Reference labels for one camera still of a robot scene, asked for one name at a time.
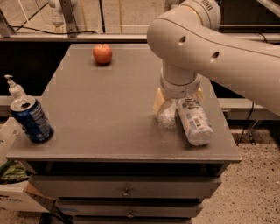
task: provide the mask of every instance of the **pump dispenser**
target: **pump dispenser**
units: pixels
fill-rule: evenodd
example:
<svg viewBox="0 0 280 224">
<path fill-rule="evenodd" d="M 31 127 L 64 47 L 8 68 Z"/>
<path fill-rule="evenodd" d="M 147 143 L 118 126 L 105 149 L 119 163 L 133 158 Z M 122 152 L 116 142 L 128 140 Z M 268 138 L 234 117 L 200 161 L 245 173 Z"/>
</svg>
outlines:
<svg viewBox="0 0 280 224">
<path fill-rule="evenodd" d="M 8 80 L 9 84 L 9 92 L 14 98 L 18 98 L 19 96 L 26 95 L 22 86 L 18 85 L 13 79 L 12 75 L 6 74 L 5 78 Z"/>
</svg>

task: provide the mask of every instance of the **drawer knob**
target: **drawer knob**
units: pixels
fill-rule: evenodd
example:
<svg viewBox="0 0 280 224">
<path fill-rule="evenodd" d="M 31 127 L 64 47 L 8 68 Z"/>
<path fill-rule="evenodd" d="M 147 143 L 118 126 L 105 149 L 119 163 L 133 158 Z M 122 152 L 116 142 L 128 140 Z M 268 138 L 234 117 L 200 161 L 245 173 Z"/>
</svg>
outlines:
<svg viewBox="0 0 280 224">
<path fill-rule="evenodd" d="M 132 218 L 134 218 L 134 215 L 133 215 L 133 213 L 131 211 L 129 211 L 129 214 L 127 215 L 127 217 L 132 219 Z"/>
<path fill-rule="evenodd" d="M 124 198 L 129 198 L 130 197 L 130 193 L 129 193 L 129 189 L 125 188 L 124 192 L 122 193 L 122 196 Z"/>
</svg>

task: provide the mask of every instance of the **blue can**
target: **blue can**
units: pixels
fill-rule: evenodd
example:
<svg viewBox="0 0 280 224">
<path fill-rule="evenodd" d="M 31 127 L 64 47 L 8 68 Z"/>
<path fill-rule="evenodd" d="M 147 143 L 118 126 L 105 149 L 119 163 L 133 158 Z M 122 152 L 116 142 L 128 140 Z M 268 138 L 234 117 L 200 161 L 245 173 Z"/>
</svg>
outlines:
<svg viewBox="0 0 280 224">
<path fill-rule="evenodd" d="M 53 128 L 40 102 L 34 97 L 24 95 L 16 98 L 11 103 L 10 110 L 32 142 L 43 143 L 53 135 Z"/>
</svg>

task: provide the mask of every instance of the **desk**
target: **desk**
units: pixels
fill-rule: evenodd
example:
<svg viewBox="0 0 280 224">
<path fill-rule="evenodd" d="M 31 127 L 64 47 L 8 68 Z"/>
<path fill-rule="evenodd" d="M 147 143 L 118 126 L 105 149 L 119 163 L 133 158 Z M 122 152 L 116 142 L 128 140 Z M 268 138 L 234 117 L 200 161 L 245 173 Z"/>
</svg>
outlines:
<svg viewBox="0 0 280 224">
<path fill-rule="evenodd" d="M 92 49 L 71 45 L 42 94 L 52 139 L 35 144 L 20 133 L 7 158 L 22 161 L 34 174 L 30 182 L 77 216 L 75 223 L 123 223 L 124 216 L 187 223 L 227 166 L 241 161 L 210 81 L 203 78 L 201 87 L 213 140 L 194 147 L 179 120 L 173 129 L 158 126 L 161 60 L 146 44 L 112 45 L 107 66 L 94 63 Z"/>
</svg>

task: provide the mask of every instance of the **red apple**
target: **red apple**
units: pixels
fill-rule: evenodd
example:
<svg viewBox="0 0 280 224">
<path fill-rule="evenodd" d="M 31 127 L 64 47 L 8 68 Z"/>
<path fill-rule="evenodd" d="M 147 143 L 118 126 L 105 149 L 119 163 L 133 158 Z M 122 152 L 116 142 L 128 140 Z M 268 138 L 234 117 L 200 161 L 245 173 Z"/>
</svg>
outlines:
<svg viewBox="0 0 280 224">
<path fill-rule="evenodd" d="M 93 55 L 98 64 L 108 64 L 112 59 L 112 49 L 107 44 L 99 44 L 94 47 Z"/>
</svg>

